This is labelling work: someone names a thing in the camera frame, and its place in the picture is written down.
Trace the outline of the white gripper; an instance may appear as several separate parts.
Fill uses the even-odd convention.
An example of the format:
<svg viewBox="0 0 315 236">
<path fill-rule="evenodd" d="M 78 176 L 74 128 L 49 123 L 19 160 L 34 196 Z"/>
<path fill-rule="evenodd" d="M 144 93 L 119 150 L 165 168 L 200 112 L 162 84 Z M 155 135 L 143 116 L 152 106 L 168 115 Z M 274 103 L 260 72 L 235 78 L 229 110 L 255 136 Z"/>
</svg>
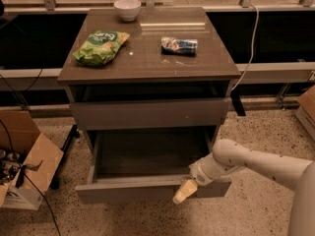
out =
<svg viewBox="0 0 315 236">
<path fill-rule="evenodd" d="M 241 166 L 229 166 L 218 162 L 210 153 L 189 165 L 190 177 L 192 179 L 185 180 L 173 197 L 173 202 L 177 205 L 184 202 L 192 196 L 199 186 L 207 186 L 210 183 L 219 180 L 223 176 L 227 176 L 237 170 Z"/>
</svg>

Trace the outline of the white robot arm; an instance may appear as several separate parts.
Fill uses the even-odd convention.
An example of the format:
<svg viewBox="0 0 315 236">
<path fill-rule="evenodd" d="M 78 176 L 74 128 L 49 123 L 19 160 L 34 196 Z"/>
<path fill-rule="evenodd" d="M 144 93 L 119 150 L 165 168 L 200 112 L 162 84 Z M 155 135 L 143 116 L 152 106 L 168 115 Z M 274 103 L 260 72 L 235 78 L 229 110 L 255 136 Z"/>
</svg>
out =
<svg viewBox="0 0 315 236">
<path fill-rule="evenodd" d="M 315 236 L 315 161 L 250 149 L 229 139 L 217 140 L 208 155 L 189 165 L 190 177 L 173 202 L 181 204 L 199 186 L 241 167 L 294 191 L 287 236 Z"/>
</svg>

